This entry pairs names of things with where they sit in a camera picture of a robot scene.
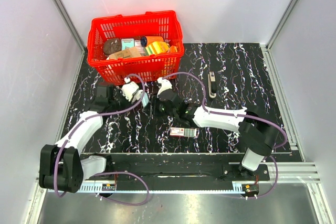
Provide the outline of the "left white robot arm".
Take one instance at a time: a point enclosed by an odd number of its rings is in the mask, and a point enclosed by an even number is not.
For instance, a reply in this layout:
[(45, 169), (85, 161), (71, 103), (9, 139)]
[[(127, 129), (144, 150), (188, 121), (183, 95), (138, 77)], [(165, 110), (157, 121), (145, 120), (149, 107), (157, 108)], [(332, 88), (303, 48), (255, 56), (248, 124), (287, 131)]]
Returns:
[(74, 127), (54, 145), (46, 144), (40, 152), (39, 185), (41, 188), (75, 193), (82, 182), (95, 174), (101, 179), (112, 177), (114, 168), (106, 158), (94, 155), (81, 159), (80, 155), (106, 118), (127, 112), (137, 104), (146, 106), (149, 98), (135, 82), (117, 88), (100, 84), (96, 93)]

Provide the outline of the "small light blue stapler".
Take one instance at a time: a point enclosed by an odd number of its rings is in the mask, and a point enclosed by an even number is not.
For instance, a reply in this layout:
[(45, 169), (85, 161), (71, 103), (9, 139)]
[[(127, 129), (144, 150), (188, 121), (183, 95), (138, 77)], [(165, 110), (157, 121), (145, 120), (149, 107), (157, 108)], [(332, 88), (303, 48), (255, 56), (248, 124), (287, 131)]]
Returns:
[(149, 103), (149, 97), (148, 97), (148, 94), (145, 92), (144, 93), (144, 96), (142, 98), (142, 106), (143, 108), (145, 108)]

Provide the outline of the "white black stapler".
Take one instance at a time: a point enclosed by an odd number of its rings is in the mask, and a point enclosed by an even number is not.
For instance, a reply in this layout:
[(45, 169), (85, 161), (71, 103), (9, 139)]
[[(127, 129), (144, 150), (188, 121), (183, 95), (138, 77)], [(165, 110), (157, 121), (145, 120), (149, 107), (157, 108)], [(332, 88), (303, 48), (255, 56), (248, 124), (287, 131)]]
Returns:
[(214, 99), (217, 95), (216, 77), (213, 71), (210, 71), (208, 74), (208, 92), (209, 97), (212, 99)]

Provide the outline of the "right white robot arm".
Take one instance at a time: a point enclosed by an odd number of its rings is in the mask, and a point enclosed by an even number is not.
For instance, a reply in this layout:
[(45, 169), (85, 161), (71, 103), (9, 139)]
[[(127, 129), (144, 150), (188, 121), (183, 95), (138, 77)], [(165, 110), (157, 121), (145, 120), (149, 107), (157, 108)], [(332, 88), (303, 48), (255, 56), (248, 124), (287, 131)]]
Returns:
[(280, 130), (277, 124), (259, 116), (258, 109), (224, 110), (186, 103), (174, 92), (152, 97), (151, 116), (170, 116), (190, 128), (217, 128), (239, 135), (240, 152), (244, 152), (234, 175), (250, 180), (258, 173), (259, 164), (276, 146)]

